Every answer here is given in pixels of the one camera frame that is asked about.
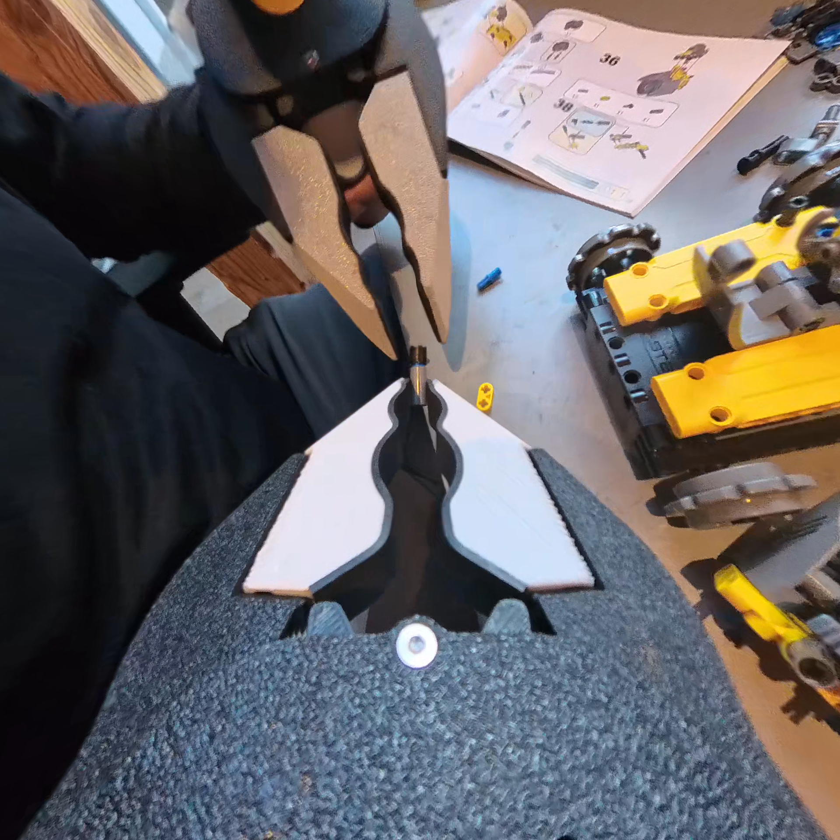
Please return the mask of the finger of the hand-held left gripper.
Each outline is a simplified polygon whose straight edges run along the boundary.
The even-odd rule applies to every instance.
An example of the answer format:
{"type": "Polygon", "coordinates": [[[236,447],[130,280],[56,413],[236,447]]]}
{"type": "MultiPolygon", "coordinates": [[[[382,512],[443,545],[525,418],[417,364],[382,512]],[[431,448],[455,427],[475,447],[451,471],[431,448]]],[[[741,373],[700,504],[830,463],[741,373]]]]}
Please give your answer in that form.
{"type": "Polygon", "coordinates": [[[350,237],[348,207],[321,144],[277,126],[252,146],[303,264],[366,338],[394,361],[392,336],[366,285],[350,237]]]}
{"type": "Polygon", "coordinates": [[[447,161],[439,161],[411,76],[378,80],[359,119],[364,158],[401,232],[417,295],[439,343],[448,341],[452,308],[447,161]]]}

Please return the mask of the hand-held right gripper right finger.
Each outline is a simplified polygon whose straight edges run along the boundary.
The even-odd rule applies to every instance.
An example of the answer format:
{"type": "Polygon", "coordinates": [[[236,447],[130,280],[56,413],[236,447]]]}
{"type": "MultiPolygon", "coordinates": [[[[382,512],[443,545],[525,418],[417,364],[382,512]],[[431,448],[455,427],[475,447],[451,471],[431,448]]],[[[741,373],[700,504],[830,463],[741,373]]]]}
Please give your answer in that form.
{"type": "Polygon", "coordinates": [[[446,488],[448,543],[518,592],[592,589],[594,573],[530,446],[440,381],[427,385],[427,409],[446,488]]]}

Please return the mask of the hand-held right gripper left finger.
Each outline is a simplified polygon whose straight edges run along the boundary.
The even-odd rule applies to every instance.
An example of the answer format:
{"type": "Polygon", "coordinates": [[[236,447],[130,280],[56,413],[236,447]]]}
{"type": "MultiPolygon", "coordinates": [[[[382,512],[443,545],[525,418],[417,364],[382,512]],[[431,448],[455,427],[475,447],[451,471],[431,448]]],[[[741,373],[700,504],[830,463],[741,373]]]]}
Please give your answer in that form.
{"type": "Polygon", "coordinates": [[[371,558],[392,529],[411,386],[388,385],[307,451],[243,582],[249,595],[311,597],[371,558]]]}

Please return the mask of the person's left forearm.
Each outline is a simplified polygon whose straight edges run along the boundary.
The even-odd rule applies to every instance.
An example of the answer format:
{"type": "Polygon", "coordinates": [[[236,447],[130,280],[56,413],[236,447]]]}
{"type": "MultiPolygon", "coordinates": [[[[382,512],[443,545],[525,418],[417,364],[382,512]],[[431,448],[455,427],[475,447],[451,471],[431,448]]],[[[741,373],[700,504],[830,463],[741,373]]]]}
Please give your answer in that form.
{"type": "Polygon", "coordinates": [[[3,185],[86,257],[214,259],[266,221],[211,141],[198,83],[154,102],[78,106],[1,82],[3,185]]]}

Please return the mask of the grey desk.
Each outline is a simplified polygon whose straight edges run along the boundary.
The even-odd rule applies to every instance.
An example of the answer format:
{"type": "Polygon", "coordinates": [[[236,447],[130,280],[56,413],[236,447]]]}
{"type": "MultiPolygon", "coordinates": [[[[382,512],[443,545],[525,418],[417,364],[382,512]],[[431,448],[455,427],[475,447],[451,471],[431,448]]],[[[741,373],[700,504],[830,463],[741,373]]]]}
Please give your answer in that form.
{"type": "MultiPolygon", "coordinates": [[[[760,37],[774,10],[793,2],[556,2],[640,28],[688,35],[760,37]]],[[[677,529],[649,512],[654,482],[639,481],[624,456],[590,373],[568,264],[589,237],[626,221],[653,225],[663,250],[750,222],[777,176],[764,164],[741,177],[746,153],[786,133],[802,137],[828,99],[808,90],[810,65],[784,67],[646,206],[625,219],[598,206],[548,192],[466,152],[448,168],[453,305],[448,343],[436,342],[415,279],[398,250],[388,217],[353,232],[360,250],[374,247],[402,295],[407,343],[429,349],[430,372],[465,399],[495,387],[491,415],[532,446],[548,451],[646,542],[673,576],[718,648],[764,747],[826,835],[838,838],[838,733],[816,719],[808,700],[782,674],[778,657],[758,642],[738,647],[712,614],[712,559],[741,528],[677,529]],[[500,281],[476,284],[501,268],[500,281]]]]}

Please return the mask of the person's left hand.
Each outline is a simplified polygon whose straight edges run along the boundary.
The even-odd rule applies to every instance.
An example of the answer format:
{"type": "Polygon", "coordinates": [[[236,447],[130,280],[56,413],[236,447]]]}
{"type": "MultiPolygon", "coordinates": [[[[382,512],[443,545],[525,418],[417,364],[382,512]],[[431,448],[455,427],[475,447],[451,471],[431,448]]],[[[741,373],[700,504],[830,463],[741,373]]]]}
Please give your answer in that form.
{"type": "Polygon", "coordinates": [[[358,228],[373,228],[390,213],[377,192],[371,175],[366,175],[346,189],[343,197],[350,212],[351,222],[358,228]]]}

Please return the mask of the person's grey trouser leg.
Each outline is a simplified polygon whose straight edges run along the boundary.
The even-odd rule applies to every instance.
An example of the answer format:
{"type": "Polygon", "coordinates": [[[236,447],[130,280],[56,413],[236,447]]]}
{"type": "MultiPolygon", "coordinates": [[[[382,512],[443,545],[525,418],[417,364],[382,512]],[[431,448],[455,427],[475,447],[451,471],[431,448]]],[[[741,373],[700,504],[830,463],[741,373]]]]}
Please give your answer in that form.
{"type": "Polygon", "coordinates": [[[380,350],[318,283],[259,301],[224,336],[241,364],[288,387],[315,439],[407,375],[407,348],[380,350]]]}

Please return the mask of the open instruction booklet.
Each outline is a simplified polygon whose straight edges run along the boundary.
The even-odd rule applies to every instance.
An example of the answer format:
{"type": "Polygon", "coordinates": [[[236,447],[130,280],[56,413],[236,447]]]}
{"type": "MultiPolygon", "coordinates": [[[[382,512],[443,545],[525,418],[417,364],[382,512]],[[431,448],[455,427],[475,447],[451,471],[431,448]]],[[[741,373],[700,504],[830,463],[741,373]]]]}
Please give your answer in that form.
{"type": "Polygon", "coordinates": [[[422,16],[452,144],[627,217],[785,66],[789,45],[634,27],[583,2],[427,2],[422,16]]]}

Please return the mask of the yellow black brick vehicle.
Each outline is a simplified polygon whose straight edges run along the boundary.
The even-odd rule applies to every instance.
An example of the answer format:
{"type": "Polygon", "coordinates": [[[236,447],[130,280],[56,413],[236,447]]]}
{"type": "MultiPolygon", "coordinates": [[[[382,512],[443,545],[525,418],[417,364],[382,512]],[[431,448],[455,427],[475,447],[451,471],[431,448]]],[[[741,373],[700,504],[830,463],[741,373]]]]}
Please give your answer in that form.
{"type": "Polygon", "coordinates": [[[586,240],[568,267],[595,378],[639,479],[679,527],[805,507],[768,457],[838,442],[838,144],[794,164],[753,221],[657,254],[648,224],[586,240]]]}

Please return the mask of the yellow grey engine subassembly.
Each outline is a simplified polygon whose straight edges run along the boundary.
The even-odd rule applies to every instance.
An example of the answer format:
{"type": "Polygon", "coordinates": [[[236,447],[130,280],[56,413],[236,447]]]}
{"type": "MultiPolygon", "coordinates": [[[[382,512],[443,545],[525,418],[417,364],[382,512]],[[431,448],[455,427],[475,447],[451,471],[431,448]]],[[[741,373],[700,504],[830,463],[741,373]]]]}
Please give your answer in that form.
{"type": "Polygon", "coordinates": [[[717,593],[839,711],[839,495],[756,521],[719,556],[717,593]]]}

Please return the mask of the pile of small dark connectors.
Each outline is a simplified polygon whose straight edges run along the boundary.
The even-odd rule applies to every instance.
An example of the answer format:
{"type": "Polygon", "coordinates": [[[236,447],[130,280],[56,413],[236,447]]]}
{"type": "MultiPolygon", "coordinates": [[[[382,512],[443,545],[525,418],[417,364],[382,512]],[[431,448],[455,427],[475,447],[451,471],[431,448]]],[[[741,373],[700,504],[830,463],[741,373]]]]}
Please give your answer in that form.
{"type": "MultiPolygon", "coordinates": [[[[835,97],[839,92],[839,2],[799,1],[773,11],[764,33],[765,38],[787,39],[784,57],[792,65],[814,59],[810,91],[827,92],[835,97]]],[[[736,172],[746,176],[764,162],[787,166],[807,154],[828,145],[838,129],[839,106],[830,106],[808,136],[792,138],[781,135],[752,150],[736,165],[736,172]]]]}

